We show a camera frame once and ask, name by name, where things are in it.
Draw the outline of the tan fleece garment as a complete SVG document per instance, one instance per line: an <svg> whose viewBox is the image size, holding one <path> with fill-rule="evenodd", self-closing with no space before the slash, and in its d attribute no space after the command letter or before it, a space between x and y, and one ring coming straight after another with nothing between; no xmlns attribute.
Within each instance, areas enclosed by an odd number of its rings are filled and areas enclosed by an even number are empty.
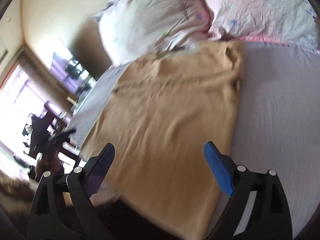
<svg viewBox="0 0 320 240"><path fill-rule="evenodd" d="M244 77L244 44L206 41L130 63L84 144L116 150L106 182L140 215L181 239L203 239L220 188L204 157L229 154Z"/></svg>

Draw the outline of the pink floral pillow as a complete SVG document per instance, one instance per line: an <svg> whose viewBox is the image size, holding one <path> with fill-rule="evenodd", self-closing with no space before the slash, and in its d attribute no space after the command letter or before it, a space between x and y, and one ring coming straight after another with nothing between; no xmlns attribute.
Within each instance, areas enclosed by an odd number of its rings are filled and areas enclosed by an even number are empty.
<svg viewBox="0 0 320 240"><path fill-rule="evenodd" d="M212 12L211 40L298 46L319 52L318 16L308 0L205 0Z"/></svg>

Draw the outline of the wall mounted television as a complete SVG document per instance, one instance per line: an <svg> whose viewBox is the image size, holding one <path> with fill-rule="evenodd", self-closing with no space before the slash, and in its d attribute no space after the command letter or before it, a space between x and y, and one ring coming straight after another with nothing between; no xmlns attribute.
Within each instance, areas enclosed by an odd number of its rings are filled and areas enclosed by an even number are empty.
<svg viewBox="0 0 320 240"><path fill-rule="evenodd" d="M86 96L96 83L95 78L72 54L53 54L50 73L76 97Z"/></svg>

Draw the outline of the lavender bed sheet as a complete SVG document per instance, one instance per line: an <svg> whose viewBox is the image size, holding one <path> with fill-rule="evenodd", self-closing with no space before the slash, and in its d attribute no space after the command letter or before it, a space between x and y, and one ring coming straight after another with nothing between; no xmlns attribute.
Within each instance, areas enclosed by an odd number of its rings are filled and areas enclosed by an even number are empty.
<svg viewBox="0 0 320 240"><path fill-rule="evenodd" d="M284 188L293 239L319 239L319 54L292 46L245 42L245 80L231 157L255 172L274 169ZM68 128L82 146L127 64L111 66ZM187 239L152 224L118 200L103 211L114 233Z"/></svg>

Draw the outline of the white floral pillow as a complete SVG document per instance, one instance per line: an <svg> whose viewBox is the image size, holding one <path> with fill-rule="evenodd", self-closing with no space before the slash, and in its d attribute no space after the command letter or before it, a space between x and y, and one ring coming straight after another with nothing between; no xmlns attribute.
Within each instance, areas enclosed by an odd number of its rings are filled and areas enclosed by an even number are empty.
<svg viewBox="0 0 320 240"><path fill-rule="evenodd" d="M211 18L204 0L110 0L93 16L115 65L207 40Z"/></svg>

